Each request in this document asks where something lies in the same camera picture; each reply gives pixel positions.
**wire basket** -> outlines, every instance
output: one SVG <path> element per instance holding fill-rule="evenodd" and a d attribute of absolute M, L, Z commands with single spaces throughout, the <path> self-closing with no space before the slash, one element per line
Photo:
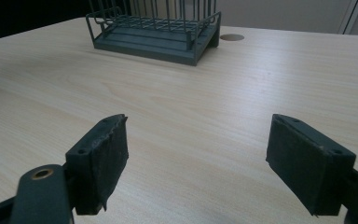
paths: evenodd
<path fill-rule="evenodd" d="M 205 49 L 219 45 L 216 0 L 89 0 L 86 16 L 96 49 L 197 65 Z M 93 33 L 90 21 L 100 25 Z"/>

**cage base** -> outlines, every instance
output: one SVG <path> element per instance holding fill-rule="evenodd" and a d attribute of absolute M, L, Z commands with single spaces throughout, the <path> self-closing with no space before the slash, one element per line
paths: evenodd
<path fill-rule="evenodd" d="M 172 63 L 197 65 L 206 47 L 216 48 L 219 43 L 219 25 L 209 25 L 187 49 L 186 34 L 129 27 L 107 27 L 98 35 L 93 45 L 96 49 L 109 50 Z"/>

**metal rack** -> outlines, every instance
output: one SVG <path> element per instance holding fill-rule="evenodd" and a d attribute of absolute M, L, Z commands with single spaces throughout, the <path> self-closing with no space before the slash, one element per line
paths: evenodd
<path fill-rule="evenodd" d="M 219 44 L 216 0 L 89 0 L 86 16 L 96 49 L 197 65 Z M 94 35 L 90 21 L 100 25 Z"/>

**wood grain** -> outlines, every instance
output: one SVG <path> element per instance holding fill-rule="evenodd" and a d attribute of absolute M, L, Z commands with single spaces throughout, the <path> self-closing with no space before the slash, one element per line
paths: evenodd
<path fill-rule="evenodd" d="M 84 19 L 0 39 L 0 201 L 64 163 L 102 118 L 129 117 L 107 212 L 76 223 L 343 223 L 312 217 L 265 161 L 273 113 L 357 154 L 358 36 L 223 27 L 197 67 L 94 49 Z"/>

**light wood tabletop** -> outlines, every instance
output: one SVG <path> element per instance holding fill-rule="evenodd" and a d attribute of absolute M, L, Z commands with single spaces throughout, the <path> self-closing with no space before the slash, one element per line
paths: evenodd
<path fill-rule="evenodd" d="M 222 27 L 197 66 L 94 49 L 85 19 L 0 39 L 0 202 L 96 122 L 130 158 L 106 212 L 76 223 L 343 223 L 312 217 L 266 162 L 271 116 L 357 155 L 358 36 Z"/>

